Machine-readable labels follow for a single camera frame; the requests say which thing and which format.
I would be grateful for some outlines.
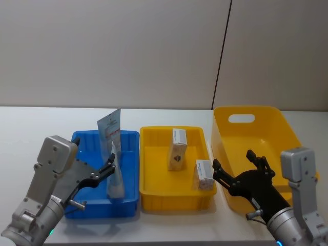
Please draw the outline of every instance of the yellow plastic tray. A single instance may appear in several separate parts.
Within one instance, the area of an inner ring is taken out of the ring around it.
[[[255,119],[253,122],[230,122],[231,115],[254,115]],[[214,158],[217,158],[224,170],[233,177],[255,169],[246,158],[248,149],[258,156],[265,156],[276,173],[272,179],[274,187],[292,205],[291,189],[281,174],[280,153],[300,147],[301,142],[278,109],[267,106],[214,109],[211,146]],[[232,210],[239,213],[254,210],[245,198],[230,196],[226,189],[223,191]]]
[[[181,171],[168,171],[172,129],[185,129],[187,150]],[[145,211],[208,209],[211,191],[193,189],[195,161],[209,159],[203,131],[199,127],[143,127],[140,130],[140,194]]]

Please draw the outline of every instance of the white box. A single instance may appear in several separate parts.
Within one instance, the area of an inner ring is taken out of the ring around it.
[[[183,168],[183,158],[187,149],[186,131],[173,128],[172,143],[168,154],[169,171],[179,171]]]
[[[201,190],[211,190],[214,186],[214,179],[209,160],[196,160],[194,174],[194,188]]]

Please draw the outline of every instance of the blue plastic tray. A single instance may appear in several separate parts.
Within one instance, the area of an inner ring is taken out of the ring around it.
[[[99,169],[103,165],[100,153],[99,133],[94,131],[74,132],[72,139],[79,137],[80,144],[76,158],[86,161],[92,167]],[[66,218],[113,218],[133,217],[139,201],[139,133],[121,131],[121,171],[125,184],[125,198],[120,200],[108,199],[106,194],[107,181],[104,180],[97,188],[81,189],[74,200],[87,201],[84,211],[69,213]],[[68,206],[66,213],[75,210]]]

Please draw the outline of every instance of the bin handle hole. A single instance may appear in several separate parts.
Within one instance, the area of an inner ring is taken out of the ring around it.
[[[229,116],[230,123],[252,123],[254,120],[254,114],[232,114]]]

